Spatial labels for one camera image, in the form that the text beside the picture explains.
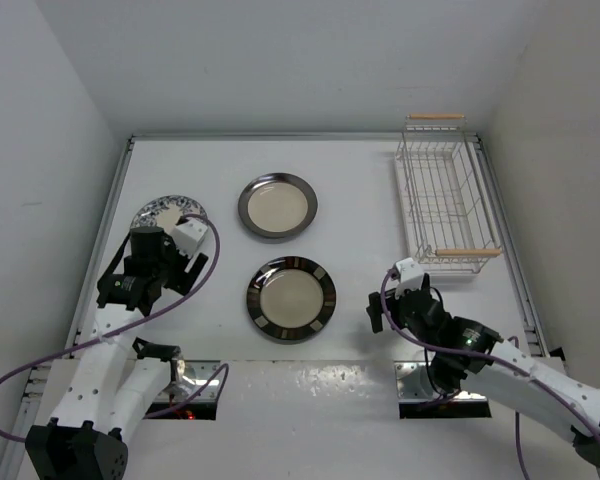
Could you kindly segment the black checkered rim plate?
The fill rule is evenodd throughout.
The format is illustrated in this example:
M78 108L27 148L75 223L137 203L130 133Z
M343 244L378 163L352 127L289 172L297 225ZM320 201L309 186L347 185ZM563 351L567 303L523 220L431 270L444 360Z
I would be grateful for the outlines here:
M281 343L300 343L319 334L330 322L337 290L317 262L284 256L256 271L245 302L251 322L263 335Z

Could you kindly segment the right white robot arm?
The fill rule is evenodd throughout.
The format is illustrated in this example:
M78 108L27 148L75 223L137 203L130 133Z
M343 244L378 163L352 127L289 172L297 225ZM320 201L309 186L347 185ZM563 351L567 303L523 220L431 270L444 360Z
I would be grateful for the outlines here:
M478 321L451 315L428 285L382 289L368 301L374 332L388 323L424 349L424 396L482 395L551 430L600 470L599 388L536 360Z

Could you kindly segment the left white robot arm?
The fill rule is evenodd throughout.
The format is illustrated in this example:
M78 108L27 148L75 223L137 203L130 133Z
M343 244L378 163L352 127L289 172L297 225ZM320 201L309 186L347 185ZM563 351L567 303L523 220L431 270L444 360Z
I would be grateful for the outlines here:
M88 348L46 425L30 428L25 449L41 479L120 479L128 443L160 391L176 383L181 350L142 340L163 290L191 296L215 257L199 252L212 226L183 216L171 231L129 231L97 282Z

